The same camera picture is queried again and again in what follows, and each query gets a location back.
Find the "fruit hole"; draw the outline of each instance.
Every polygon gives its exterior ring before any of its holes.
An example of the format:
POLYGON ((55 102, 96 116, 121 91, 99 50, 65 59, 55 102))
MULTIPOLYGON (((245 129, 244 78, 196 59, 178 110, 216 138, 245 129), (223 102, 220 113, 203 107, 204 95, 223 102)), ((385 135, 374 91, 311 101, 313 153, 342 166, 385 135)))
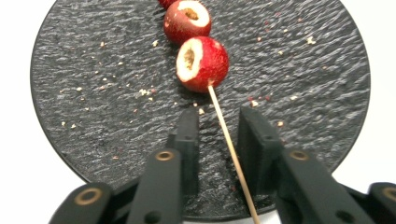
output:
POLYGON ((192 10, 192 8, 186 8, 186 9, 184 9, 184 14, 188 17, 188 18, 190 18, 190 19, 192 19, 192 20, 194 20, 194 21, 198 21, 198 14, 194 11, 194 10, 192 10))
POLYGON ((194 51, 192 49, 188 49, 184 54, 184 62, 186 63, 186 67, 191 70, 194 64, 194 51))

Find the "round slate plate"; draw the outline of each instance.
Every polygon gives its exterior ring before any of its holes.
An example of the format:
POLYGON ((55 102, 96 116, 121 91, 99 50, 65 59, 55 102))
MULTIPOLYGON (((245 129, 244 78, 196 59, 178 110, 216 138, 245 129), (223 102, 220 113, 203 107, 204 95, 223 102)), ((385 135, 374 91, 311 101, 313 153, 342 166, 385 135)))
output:
MULTIPOLYGON (((231 60, 217 95, 234 142, 239 107, 253 99, 285 147, 310 151, 333 171, 358 137, 370 93, 365 47, 346 9, 333 0, 202 2, 211 36, 231 60)), ((200 193, 185 218, 247 217, 210 97, 177 80, 177 47, 163 34, 163 15, 155 0, 58 0, 33 53, 38 119, 81 178, 116 188, 144 172, 148 154, 164 147, 180 113, 196 103, 205 111, 200 193)), ((271 197, 254 200, 259 214, 274 209, 271 197)))

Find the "toothpick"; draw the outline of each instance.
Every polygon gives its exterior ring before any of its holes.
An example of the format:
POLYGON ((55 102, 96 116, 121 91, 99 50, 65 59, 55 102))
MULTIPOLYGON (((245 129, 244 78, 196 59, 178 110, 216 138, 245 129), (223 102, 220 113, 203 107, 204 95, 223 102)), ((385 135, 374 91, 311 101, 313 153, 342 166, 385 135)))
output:
POLYGON ((220 126, 221 126, 221 129, 223 130, 228 149, 230 150, 230 153, 231 153, 231 158, 233 159, 233 165, 235 166, 236 173, 239 178, 239 182, 241 183, 242 190, 244 191, 245 198, 247 200, 247 206, 250 211, 250 215, 252 216, 255 224, 260 224, 260 220, 259 220, 259 217, 257 216, 256 208, 254 207, 253 200, 251 199, 251 196, 250 196, 250 191, 248 190, 247 181, 245 179, 244 173, 242 172, 242 168, 241 168, 241 165, 239 164, 238 157, 236 156, 235 149, 233 148, 233 141, 231 141, 231 136, 230 136, 227 126, 225 124, 224 117, 222 116, 219 101, 215 94, 215 90, 210 85, 208 86, 208 88, 209 88, 210 97, 212 98, 212 101, 213 101, 213 105, 215 106, 215 109, 216 109, 216 113, 218 114, 220 126))

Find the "white surface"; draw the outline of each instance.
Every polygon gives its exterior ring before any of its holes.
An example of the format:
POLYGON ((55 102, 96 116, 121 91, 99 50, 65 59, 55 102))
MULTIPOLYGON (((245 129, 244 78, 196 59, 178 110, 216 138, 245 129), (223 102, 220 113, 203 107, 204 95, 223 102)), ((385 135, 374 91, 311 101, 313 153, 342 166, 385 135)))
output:
MULTIPOLYGON (((396 183, 396 3, 342 2, 357 23, 367 48, 372 91, 361 135, 334 177, 366 192, 373 182, 396 183)), ((52 149, 38 123, 30 94, 35 37, 53 3, 54 0, 20 0, 4 1, 1 6, 2 223, 48 223, 68 193, 84 184, 52 149)), ((262 217, 262 223, 279 223, 276 213, 262 217)))

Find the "red fruit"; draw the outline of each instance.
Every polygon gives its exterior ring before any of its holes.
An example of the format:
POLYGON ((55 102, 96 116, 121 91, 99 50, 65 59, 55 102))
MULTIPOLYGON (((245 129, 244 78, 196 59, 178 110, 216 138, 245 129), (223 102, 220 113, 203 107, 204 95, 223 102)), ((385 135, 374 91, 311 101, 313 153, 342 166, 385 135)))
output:
POLYGON ((180 47, 176 68, 183 86, 190 91, 208 92, 209 85, 216 88, 227 76, 227 51, 211 37, 193 37, 180 47))
POLYGON ((209 12, 198 1, 178 0, 167 9, 163 18, 166 36, 178 45, 195 36, 208 36, 211 27, 209 12))
POLYGON ((158 0, 158 2, 163 8, 168 9, 176 0, 158 0))

